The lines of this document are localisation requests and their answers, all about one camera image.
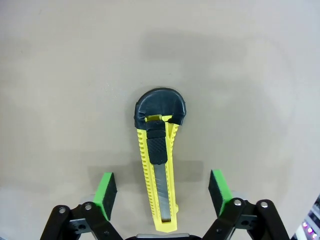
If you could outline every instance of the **silver bolt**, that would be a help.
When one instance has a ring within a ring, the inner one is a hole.
[[[266,203],[265,201],[262,201],[261,202],[261,207],[267,208],[268,207],[268,203]]]
[[[236,206],[241,206],[241,201],[238,200],[238,199],[234,200],[233,203],[234,203],[234,205],[236,205]]]
[[[88,203],[87,205],[85,205],[85,210],[90,210],[91,208],[92,208],[92,206],[91,206],[91,204],[90,203]]]
[[[64,214],[65,212],[66,212],[66,208],[64,206],[60,207],[59,213]]]

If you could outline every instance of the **green and black fingertip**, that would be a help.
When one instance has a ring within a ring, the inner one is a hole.
[[[104,173],[97,191],[95,192],[93,202],[101,208],[107,221],[111,218],[111,211],[115,203],[116,194],[117,187],[114,173]]]
[[[227,185],[226,179],[221,170],[211,170],[209,181],[209,192],[216,212],[219,217],[224,211],[225,204],[232,198],[232,193]]]

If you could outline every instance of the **beige surface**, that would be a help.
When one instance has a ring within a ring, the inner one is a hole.
[[[0,234],[39,239],[52,208],[75,207],[106,171],[120,234],[154,233],[133,112],[159,86],[187,107],[178,231],[215,220],[221,168],[293,234],[320,192],[319,43],[317,0],[0,0]]]

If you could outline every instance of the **yellow utility knife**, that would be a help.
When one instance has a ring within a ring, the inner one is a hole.
[[[173,145],[186,115],[182,96],[170,88],[145,93],[135,105],[142,167],[155,229],[169,233],[177,230]]]

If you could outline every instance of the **yellow plastic body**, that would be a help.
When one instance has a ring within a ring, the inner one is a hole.
[[[150,163],[148,155],[147,146],[147,132],[143,129],[137,129],[140,153],[142,159],[142,167],[144,172],[146,189],[149,197],[149,203],[152,212],[152,218],[154,221],[155,229],[160,232],[169,233],[176,231],[177,226],[177,212],[178,205],[176,204],[176,194],[175,194],[175,181],[174,181],[174,166],[173,166],[173,146],[178,130],[177,124],[166,122],[171,116],[161,116],[161,119],[165,122],[165,142],[166,142],[166,152],[167,152],[167,162],[165,163],[165,175],[168,189],[168,198],[170,205],[170,216],[171,221],[162,222],[160,207],[157,194],[156,178],[154,167]]]

